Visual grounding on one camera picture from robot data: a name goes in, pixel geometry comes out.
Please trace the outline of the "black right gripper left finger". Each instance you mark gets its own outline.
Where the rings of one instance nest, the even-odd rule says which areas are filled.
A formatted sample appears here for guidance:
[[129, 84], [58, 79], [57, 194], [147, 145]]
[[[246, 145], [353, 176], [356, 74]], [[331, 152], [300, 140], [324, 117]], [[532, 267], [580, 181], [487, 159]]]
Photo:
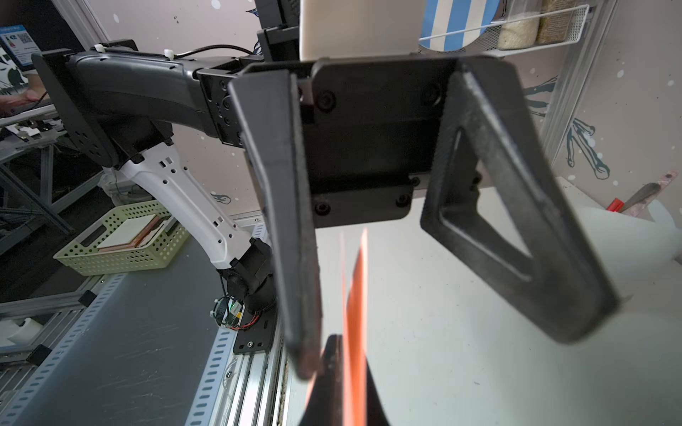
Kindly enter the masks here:
[[342, 335], [331, 335], [321, 356], [321, 372], [315, 377], [300, 426], [344, 424], [344, 351]]

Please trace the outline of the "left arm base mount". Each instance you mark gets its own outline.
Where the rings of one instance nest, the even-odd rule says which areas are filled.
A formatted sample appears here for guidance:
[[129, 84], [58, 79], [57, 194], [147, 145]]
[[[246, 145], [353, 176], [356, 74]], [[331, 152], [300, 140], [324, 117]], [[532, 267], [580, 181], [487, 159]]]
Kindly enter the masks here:
[[214, 300], [211, 317], [220, 328], [236, 334], [233, 346], [235, 355], [272, 349], [277, 323], [275, 305], [265, 311], [249, 312], [236, 299], [222, 296]]

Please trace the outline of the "person's hand at desk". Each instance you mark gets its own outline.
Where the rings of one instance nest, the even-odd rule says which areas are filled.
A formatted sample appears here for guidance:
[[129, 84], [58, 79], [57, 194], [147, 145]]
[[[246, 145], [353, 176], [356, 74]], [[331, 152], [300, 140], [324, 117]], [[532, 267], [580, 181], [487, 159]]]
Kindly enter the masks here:
[[1, 115], [11, 116], [18, 114], [22, 109], [35, 108], [46, 96], [46, 90], [26, 90], [17, 95], [1, 96]]

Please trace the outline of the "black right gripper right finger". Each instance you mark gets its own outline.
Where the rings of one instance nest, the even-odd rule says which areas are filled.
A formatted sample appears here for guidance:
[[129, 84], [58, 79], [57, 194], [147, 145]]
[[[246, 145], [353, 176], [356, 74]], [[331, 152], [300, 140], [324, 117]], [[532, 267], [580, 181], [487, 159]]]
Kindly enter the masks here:
[[370, 367], [367, 367], [366, 390], [367, 426], [389, 426]]

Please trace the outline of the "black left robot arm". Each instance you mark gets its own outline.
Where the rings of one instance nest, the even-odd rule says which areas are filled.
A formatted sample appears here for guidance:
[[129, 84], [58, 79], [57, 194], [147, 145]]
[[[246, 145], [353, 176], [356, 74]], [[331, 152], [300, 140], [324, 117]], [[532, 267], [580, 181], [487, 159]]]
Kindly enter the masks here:
[[[131, 40], [32, 60], [83, 154], [161, 202], [248, 307], [279, 306], [303, 379], [321, 349], [316, 230], [404, 218], [420, 175], [422, 228], [550, 338], [582, 340], [618, 308], [508, 62], [174, 59]], [[193, 180], [174, 124], [246, 151], [270, 243], [242, 232]]]

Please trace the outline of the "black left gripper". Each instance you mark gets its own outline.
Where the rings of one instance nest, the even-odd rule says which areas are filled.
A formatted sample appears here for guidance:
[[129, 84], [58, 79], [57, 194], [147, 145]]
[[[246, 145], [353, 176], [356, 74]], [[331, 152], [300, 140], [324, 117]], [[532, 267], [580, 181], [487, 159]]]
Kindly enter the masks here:
[[[552, 175], [518, 73], [491, 57], [405, 56], [252, 65], [229, 85], [270, 232], [283, 336], [298, 378], [321, 365], [316, 228], [404, 218], [561, 344], [618, 298]], [[483, 167], [517, 250], [478, 212]]]

